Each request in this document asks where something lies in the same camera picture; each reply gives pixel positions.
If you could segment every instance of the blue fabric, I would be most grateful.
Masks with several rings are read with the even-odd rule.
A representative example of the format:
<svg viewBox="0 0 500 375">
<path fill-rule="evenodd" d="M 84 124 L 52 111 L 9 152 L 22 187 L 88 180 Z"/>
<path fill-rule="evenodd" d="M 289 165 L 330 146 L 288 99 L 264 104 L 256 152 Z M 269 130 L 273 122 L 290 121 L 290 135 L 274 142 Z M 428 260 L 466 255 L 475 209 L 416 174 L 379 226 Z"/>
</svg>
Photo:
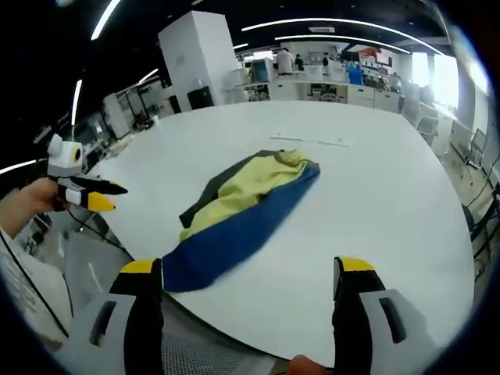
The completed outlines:
<svg viewBox="0 0 500 375">
<path fill-rule="evenodd" d="M 182 241 L 162 258 L 166 291 L 195 291 L 257 252 L 319 176 L 309 163 L 302 175 L 274 188 L 257 205 Z"/>
</svg>

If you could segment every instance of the table surface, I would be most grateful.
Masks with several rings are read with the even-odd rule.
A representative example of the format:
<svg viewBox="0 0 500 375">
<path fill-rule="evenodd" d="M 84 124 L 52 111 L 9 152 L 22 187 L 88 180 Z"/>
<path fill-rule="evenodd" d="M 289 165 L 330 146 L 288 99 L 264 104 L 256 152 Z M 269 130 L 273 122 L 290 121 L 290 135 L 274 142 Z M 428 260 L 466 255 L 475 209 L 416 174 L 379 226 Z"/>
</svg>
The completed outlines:
<svg viewBox="0 0 500 375">
<path fill-rule="evenodd" d="M 260 251 L 214 285 L 173 297 L 247 345 L 332 366 L 333 260 L 355 256 L 423 314 L 437 346 L 447 345 L 472 305 L 470 238 L 445 171 L 400 115 L 258 102 L 167 117 L 93 171 L 129 189 L 103 216 L 133 257 L 161 257 L 178 244 L 178 216 L 211 177 L 282 148 L 317 161 L 319 179 Z"/>
</svg>

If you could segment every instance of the black fabric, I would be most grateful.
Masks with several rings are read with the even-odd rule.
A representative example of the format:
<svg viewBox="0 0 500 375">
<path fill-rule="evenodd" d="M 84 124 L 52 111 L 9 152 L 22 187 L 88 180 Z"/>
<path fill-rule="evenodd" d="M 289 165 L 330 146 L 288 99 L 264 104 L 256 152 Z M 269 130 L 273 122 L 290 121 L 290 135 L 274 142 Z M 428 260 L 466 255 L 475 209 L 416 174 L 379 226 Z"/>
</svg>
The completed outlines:
<svg viewBox="0 0 500 375">
<path fill-rule="evenodd" d="M 343 272 L 335 293 L 332 315 L 335 340 L 335 374 L 369 374 L 373 343 L 370 322 L 359 293 L 383 291 L 375 271 Z"/>
<path fill-rule="evenodd" d="M 304 70 L 304 60 L 300 59 L 299 57 L 295 59 L 295 65 L 297 66 L 297 69 L 300 71 Z"/>
<path fill-rule="evenodd" d="M 120 273 L 110 293 L 137 297 L 125 330 L 127 375 L 163 375 L 161 260 L 153 262 L 151 273 Z"/>
<path fill-rule="evenodd" d="M 199 200 L 179 216 L 182 226 L 184 228 L 189 228 L 196 213 L 200 209 L 208 205 L 210 202 L 215 201 L 219 197 L 218 196 L 219 189 L 222 187 L 222 185 L 224 185 L 230 178 L 232 178 L 232 176 L 238 173 L 241 170 L 241 168 L 243 168 L 250 160 L 258 156 L 266 157 L 266 156 L 276 155 L 277 153 L 278 151 L 268 151 L 268 150 L 259 151 L 254 155 L 249 156 L 248 158 L 245 158 L 240 162 L 237 162 L 233 166 L 230 166 L 222 173 L 212 178 L 207 183 L 205 190 L 203 190 Z"/>
</svg>

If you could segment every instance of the window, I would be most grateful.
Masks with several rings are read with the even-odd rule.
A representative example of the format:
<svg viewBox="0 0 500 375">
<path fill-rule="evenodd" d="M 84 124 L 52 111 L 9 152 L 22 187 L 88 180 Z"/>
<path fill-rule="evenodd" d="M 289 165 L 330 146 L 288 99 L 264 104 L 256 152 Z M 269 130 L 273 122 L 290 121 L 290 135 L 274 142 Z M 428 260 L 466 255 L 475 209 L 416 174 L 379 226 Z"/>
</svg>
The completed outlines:
<svg viewBox="0 0 500 375">
<path fill-rule="evenodd" d="M 469 65 L 469 74 L 472 77 L 476 86 L 487 94 L 488 92 L 488 75 L 484 71 L 484 68 L 478 61 L 472 61 Z"/>
<path fill-rule="evenodd" d="M 253 60 L 259 60 L 259 59 L 264 59 L 264 58 L 268 58 L 268 59 L 273 59 L 274 57 L 274 54 L 272 51 L 260 51 L 260 52 L 253 52 L 252 55 L 250 56 L 245 56 L 243 58 L 243 61 L 245 62 L 248 62 L 248 61 L 253 61 Z"/>
<path fill-rule="evenodd" d="M 459 105 L 459 69 L 456 59 L 446 55 L 434 56 L 434 76 L 432 77 L 434 100 L 447 107 Z"/>
<path fill-rule="evenodd" d="M 415 52 L 412 54 L 412 82 L 421 88 L 430 83 L 427 53 Z"/>
</svg>

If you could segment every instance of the chair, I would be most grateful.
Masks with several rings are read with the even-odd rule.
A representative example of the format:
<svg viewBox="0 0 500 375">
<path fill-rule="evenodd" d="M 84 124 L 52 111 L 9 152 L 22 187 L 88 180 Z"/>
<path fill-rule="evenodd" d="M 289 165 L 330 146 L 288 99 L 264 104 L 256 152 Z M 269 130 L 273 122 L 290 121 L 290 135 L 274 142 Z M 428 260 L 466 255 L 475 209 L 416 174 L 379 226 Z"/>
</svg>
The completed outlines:
<svg viewBox="0 0 500 375">
<path fill-rule="evenodd" d="M 405 97 L 405 104 L 403 105 L 401 114 L 416 127 L 421 118 L 419 87 L 416 84 L 405 82 L 402 90 Z"/>
<path fill-rule="evenodd" d="M 481 168 L 482 166 L 486 144 L 486 134 L 482 130 L 477 129 L 470 143 L 470 163 L 477 168 Z"/>
<path fill-rule="evenodd" d="M 438 135 L 438 111 L 420 102 L 420 89 L 416 84 L 405 82 L 402 86 L 405 104 L 401 114 L 417 129 L 429 146 Z"/>
</svg>

